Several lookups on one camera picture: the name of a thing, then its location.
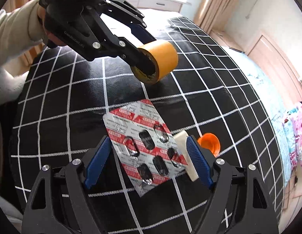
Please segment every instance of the white cabinet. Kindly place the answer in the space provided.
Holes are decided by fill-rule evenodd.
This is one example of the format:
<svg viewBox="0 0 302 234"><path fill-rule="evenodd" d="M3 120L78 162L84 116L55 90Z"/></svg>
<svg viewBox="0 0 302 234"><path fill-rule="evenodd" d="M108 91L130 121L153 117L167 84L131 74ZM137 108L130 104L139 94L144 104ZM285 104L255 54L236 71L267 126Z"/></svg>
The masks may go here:
<svg viewBox="0 0 302 234"><path fill-rule="evenodd" d="M126 0L136 8L179 12L184 2L176 0Z"/></svg>
<svg viewBox="0 0 302 234"><path fill-rule="evenodd" d="M173 0L139 0L139 8L156 9L162 11L180 11L182 3Z"/></svg>

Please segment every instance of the tape roll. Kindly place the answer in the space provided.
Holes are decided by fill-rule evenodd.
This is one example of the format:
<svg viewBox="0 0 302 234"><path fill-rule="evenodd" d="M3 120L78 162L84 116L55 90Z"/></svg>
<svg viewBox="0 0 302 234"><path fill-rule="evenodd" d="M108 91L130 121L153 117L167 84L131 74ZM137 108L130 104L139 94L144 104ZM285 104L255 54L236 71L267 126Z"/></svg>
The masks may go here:
<svg viewBox="0 0 302 234"><path fill-rule="evenodd" d="M178 54L174 46L166 40L156 40L138 49L148 56L155 66L155 73L151 76L145 75L137 67L131 67L135 77L143 83L155 84L173 71L178 64Z"/></svg>

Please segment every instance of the floor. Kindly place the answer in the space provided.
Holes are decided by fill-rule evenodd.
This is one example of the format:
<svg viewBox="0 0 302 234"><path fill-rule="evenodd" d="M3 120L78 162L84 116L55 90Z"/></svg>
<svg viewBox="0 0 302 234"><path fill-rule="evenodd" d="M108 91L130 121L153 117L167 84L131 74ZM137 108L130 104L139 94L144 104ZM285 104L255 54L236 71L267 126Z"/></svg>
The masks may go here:
<svg viewBox="0 0 302 234"><path fill-rule="evenodd" d="M297 176L298 181L294 186L294 179ZM284 206L282 216L279 223L279 233L282 233L285 228L293 221L297 213L302 207L302 167L299 165L292 172L291 179L286 186Z"/></svg>

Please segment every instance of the white eraser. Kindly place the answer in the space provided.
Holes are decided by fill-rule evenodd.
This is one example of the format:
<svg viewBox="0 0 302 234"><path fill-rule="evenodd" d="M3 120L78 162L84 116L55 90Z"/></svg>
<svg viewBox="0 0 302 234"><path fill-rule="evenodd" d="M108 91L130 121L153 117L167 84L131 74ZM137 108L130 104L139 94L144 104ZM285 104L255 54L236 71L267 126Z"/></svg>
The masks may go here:
<svg viewBox="0 0 302 234"><path fill-rule="evenodd" d="M185 167L186 169L186 172L189 176L189 178L192 180L192 181L195 181L197 180L198 175L197 175L197 172L194 168L194 165L190 159L190 156L188 154L188 151L187 151L187 146L186 146L186 141L187 141L187 137L188 137L188 134L186 131L181 131L177 134L175 134L174 136L174 139L175 139L175 142L177 143L177 146L178 146L178 149L180 150L180 152L183 154L183 156L185 157L185 160L187 162L187 166Z"/></svg>

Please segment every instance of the blue gripper pad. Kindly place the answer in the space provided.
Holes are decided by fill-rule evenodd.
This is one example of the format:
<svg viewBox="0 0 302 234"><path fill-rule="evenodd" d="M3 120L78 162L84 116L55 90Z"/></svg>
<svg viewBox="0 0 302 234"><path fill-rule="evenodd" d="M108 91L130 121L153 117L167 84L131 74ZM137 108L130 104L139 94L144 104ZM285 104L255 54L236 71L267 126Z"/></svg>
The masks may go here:
<svg viewBox="0 0 302 234"><path fill-rule="evenodd" d="M107 158L111 152L112 142L109 137L106 137L105 140L99 146L96 154L91 159L87 169L86 169L86 179L84 184L87 189L90 189L98 181L100 173L107 161Z"/></svg>
<svg viewBox="0 0 302 234"><path fill-rule="evenodd" d="M214 182L211 179L211 169L203 157L198 145L191 136L187 137L186 147L194 168L203 185L211 188Z"/></svg>

